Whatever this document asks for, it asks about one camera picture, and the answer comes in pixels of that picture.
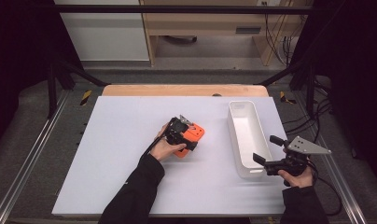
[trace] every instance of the gray carpet floor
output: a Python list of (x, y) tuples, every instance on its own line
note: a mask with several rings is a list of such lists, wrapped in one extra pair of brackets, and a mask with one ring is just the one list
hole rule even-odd
[[(212, 67), (211, 64), (215, 64), (213, 61), (209, 62), (208, 68), (191, 66), (191, 69), (185, 70), (170, 69), (170, 67), (162, 64), (176, 60), (176, 57), (169, 57), (174, 53), (171, 51), (168, 51), (169, 54), (166, 52), (162, 54), (168, 55), (168, 57), (160, 55), (161, 63), (153, 68), (121, 69), (116, 67), (104, 69), (93, 67), (88, 72), (103, 81), (112, 83), (253, 84), (275, 74), (280, 68), (275, 66), (275, 69), (270, 67), (258, 69), (259, 66), (257, 65), (257, 69), (245, 66), (237, 69), (237, 66), (234, 66), (237, 63), (226, 60), (223, 63), (230, 62), (231, 66), (226, 66), (224, 69), (216, 69), (216, 65)], [(232, 58), (235, 61), (236, 58), (240, 57), (235, 55)], [(250, 57), (256, 57), (256, 55), (249, 55), (246, 58)], [(102, 94), (103, 90), (103, 88), (96, 87), (80, 77), (74, 76), (74, 78), (77, 84), (72, 91), (69, 91), (61, 117), (52, 130), (20, 196), (12, 207), (8, 220), (10, 223), (96, 222), (96, 218), (62, 218), (51, 214), (58, 190), (63, 185), (69, 166), (75, 157), (96, 98)], [(269, 94), (275, 101), (282, 122), (300, 119), (305, 115), (301, 104), (281, 102), (281, 91), (285, 93), (288, 100), (302, 102), (304, 97), (302, 91), (291, 91), (287, 86), (288, 81), (289, 77), (286, 77), (268, 87)], [(85, 105), (80, 105), (82, 96), (87, 90), (92, 90), (89, 101)], [(319, 103), (326, 98), (321, 91), (315, 93), (315, 100)], [(338, 163), (365, 219), (368, 223), (377, 223), (377, 179), (365, 161), (352, 158), (350, 146), (342, 128), (330, 111), (332, 112), (332, 107), (320, 117), (320, 137), (325, 141), (327, 148), (333, 151), (333, 158)], [(46, 82), (41, 82), (21, 93), (19, 109), (0, 142), (0, 202), (3, 201), (8, 188), (41, 132), (47, 114), (48, 92)], [(304, 121), (305, 118), (286, 123), (284, 125), (285, 130), (291, 130)], [(316, 126), (309, 127), (299, 133), (290, 134), (288, 137), (292, 139), (299, 134), (308, 140), (313, 140), (314, 130), (316, 130)], [(323, 160), (318, 157), (313, 157), (312, 160), (316, 163), (320, 176), (330, 181)], [(316, 190), (325, 210), (327, 212), (335, 211), (338, 207), (338, 201), (332, 190), (320, 181), (316, 184)], [(273, 217), (273, 220), (274, 223), (278, 223), (278, 217)], [(329, 220), (331, 223), (351, 223), (345, 209), (337, 216), (330, 217)], [(268, 217), (253, 217), (252, 223), (270, 223), (270, 221)]]

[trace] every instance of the person's right hand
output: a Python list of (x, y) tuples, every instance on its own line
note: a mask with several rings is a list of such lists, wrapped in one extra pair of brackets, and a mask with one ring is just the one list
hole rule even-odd
[(298, 176), (293, 176), (284, 170), (279, 170), (278, 174), (290, 184), (290, 187), (305, 188), (313, 184), (312, 169), (309, 166)]

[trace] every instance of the floor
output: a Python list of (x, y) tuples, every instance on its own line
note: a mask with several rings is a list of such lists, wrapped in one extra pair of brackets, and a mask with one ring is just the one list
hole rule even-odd
[[(199, 36), (195, 43), (170, 37), (161, 38), (154, 66), (146, 62), (84, 64), (89, 73), (111, 83), (255, 84), (285, 67), (276, 58), (271, 66), (262, 66), (250, 37), (209, 36)], [(8, 217), (8, 220), (3, 219), (3, 222), (96, 223), (96, 218), (66, 219), (50, 213), (85, 132), (96, 96), (102, 94), (103, 89), (81, 77), (73, 77), (77, 83), (75, 89), (59, 91), (59, 96), (66, 97), (66, 101), (58, 121), (52, 124), (46, 119), (47, 83), (39, 83), (21, 93), (20, 107), (0, 142), (0, 207), (2, 205), (6, 208), (2, 217)], [(268, 92), (274, 98), (281, 121), (285, 122), (288, 137), (299, 134), (313, 139), (317, 125), (304, 126), (298, 130), (301, 132), (292, 131), (305, 121), (305, 111), (302, 109), (305, 94), (303, 91), (291, 91), (287, 85), (290, 79), (291, 77), (282, 78), (269, 86)], [(329, 84), (327, 78), (320, 77), (319, 81)], [(92, 90), (91, 97), (85, 105), (80, 105), (87, 90)], [(281, 92), (285, 94), (285, 100), (281, 99)], [(327, 100), (325, 93), (317, 90), (315, 100), (320, 104), (325, 99)], [(357, 205), (359, 210), (354, 213), (363, 215), (366, 220), (354, 221), (349, 217), (350, 211), (343, 209), (337, 216), (330, 217), (330, 222), (377, 223), (376, 178), (365, 161), (352, 158), (349, 143), (332, 115), (332, 107), (325, 107), (325, 113), (320, 120), (320, 144), (333, 150), (333, 159), (350, 189), (347, 195), (351, 193), (354, 198), (347, 202), (356, 203), (345, 204), (344, 207)], [(49, 135), (40, 136), (44, 139), (42, 145), (43, 143), (36, 142), (36, 139), (47, 125), (51, 127), (51, 132)], [(27, 156), (35, 154), (35, 146), (40, 146), (37, 157), (29, 162), (31, 165), (22, 168), (22, 165), (28, 164)], [(314, 160), (320, 174), (330, 181), (326, 166), (328, 161), (324, 158)], [(336, 211), (338, 201), (330, 187), (320, 183), (316, 185), (316, 190), (327, 212)], [(278, 217), (252, 217), (252, 223), (278, 223)]]

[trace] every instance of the black sleeve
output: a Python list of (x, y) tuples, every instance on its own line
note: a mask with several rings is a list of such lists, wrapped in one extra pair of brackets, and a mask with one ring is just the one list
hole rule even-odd
[(325, 210), (314, 187), (290, 188), (282, 191), (286, 210), (281, 224), (328, 224)]
[(144, 157), (106, 207), (98, 223), (146, 224), (164, 174), (159, 161), (151, 155)]

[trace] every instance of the white rectangular container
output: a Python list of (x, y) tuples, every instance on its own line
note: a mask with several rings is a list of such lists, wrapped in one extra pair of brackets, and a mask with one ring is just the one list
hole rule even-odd
[(266, 161), (272, 161), (272, 156), (255, 104), (251, 101), (230, 102), (228, 125), (238, 175), (242, 178), (262, 176), (264, 168), (253, 161), (253, 153)]

